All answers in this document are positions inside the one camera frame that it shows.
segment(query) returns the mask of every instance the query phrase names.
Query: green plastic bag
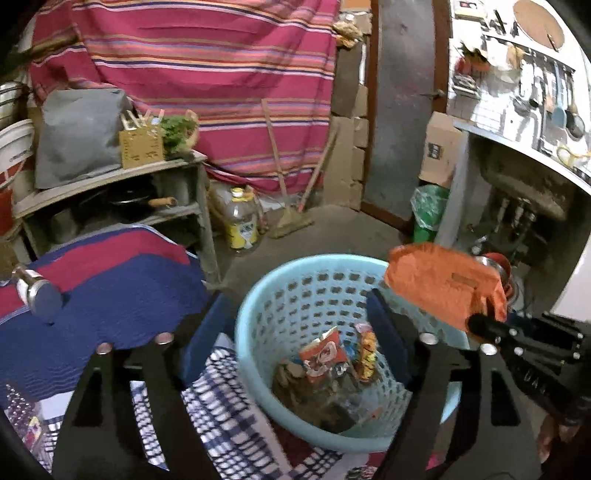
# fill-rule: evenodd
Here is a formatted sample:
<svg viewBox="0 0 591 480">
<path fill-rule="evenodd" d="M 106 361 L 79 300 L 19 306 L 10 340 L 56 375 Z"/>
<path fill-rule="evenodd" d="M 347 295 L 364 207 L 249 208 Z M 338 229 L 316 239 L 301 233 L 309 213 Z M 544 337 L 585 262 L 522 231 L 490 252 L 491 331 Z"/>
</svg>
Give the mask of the green plastic bag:
<svg viewBox="0 0 591 480">
<path fill-rule="evenodd" d="M 414 241 L 435 239 L 443 212 L 447 205 L 449 190 L 439 185 L 423 185 L 414 190 L 410 199 L 415 217 Z"/>
</svg>

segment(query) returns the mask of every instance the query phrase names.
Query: striped blanket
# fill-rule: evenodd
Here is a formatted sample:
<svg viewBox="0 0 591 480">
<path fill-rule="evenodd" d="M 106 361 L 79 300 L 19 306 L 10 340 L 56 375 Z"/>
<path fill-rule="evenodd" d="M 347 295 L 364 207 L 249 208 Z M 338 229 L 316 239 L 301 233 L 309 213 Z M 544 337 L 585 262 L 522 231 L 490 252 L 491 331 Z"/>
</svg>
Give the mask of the striped blanket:
<svg viewBox="0 0 591 480">
<path fill-rule="evenodd" d="M 39 103 L 56 88 L 124 89 L 141 112 L 200 117 L 213 174 L 277 191 L 261 98 L 298 191 L 329 124 L 337 0 L 49 0 L 33 44 L 80 42 L 31 65 Z"/>
</svg>

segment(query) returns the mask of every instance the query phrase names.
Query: door frame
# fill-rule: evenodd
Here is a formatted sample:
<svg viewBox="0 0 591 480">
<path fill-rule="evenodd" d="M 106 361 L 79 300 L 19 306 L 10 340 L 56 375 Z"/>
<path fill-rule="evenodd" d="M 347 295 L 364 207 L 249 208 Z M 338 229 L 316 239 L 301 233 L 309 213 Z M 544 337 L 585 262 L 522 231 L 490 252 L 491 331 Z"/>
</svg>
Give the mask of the door frame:
<svg viewBox="0 0 591 480">
<path fill-rule="evenodd" d="M 447 85 L 449 77 L 449 38 L 452 33 L 452 18 L 449 0 L 432 0 L 433 22 L 435 33 L 435 70 L 433 74 L 433 91 L 442 90 L 445 96 L 433 99 L 432 112 L 445 113 L 447 109 Z M 369 37 L 367 68 L 365 71 L 365 85 L 368 88 L 368 121 L 369 139 L 363 161 L 363 188 L 369 175 L 371 157 L 374 149 L 375 118 L 378 106 L 378 57 L 379 57 L 379 0 L 371 0 L 372 35 Z M 414 216 L 404 219 L 377 205 L 361 202 L 361 211 L 380 220 L 395 229 L 410 235 L 413 231 Z"/>
</svg>

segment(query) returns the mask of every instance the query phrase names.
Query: checkered cloth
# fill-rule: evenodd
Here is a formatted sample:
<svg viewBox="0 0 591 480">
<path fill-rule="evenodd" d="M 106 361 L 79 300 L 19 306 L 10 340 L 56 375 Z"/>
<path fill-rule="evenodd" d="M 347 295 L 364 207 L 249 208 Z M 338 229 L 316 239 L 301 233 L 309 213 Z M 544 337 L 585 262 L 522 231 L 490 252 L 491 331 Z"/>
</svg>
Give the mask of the checkered cloth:
<svg viewBox="0 0 591 480">
<path fill-rule="evenodd" d="M 265 417 L 242 388 L 236 372 L 236 356 L 228 348 L 214 348 L 202 376 L 181 395 L 223 479 L 321 479 L 343 457 L 341 453 L 314 448 L 299 465 L 286 469 L 284 462 L 278 462 L 270 446 L 277 439 L 265 434 L 270 428 L 262 425 Z M 143 382 L 134 382 L 132 396 L 146 458 L 151 464 L 166 469 Z M 63 416 L 46 420 L 49 427 L 46 450 L 51 455 L 62 421 Z"/>
</svg>

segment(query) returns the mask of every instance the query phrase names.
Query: metal bolt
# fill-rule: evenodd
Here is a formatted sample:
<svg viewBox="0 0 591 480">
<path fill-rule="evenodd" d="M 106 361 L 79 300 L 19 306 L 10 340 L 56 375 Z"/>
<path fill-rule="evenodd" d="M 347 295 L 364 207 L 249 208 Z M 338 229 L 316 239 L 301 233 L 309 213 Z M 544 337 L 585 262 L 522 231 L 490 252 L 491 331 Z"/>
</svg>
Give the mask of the metal bolt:
<svg viewBox="0 0 591 480">
<path fill-rule="evenodd" d="M 418 337 L 422 341 L 422 343 L 425 343 L 426 345 L 436 345 L 439 343 L 439 338 L 437 338 L 437 336 L 429 332 L 424 332 Z"/>
<path fill-rule="evenodd" d="M 167 343 L 172 342 L 174 339 L 174 335 L 170 332 L 162 332 L 154 337 L 154 343 L 157 345 L 166 345 Z"/>
<path fill-rule="evenodd" d="M 491 345 L 490 343 L 483 343 L 480 346 L 480 351 L 485 355 L 495 355 L 498 352 L 496 346 Z"/>
<path fill-rule="evenodd" d="M 99 355 L 106 355 L 113 350 L 113 345 L 108 342 L 101 343 L 98 347 L 96 347 L 96 353 Z"/>
</svg>

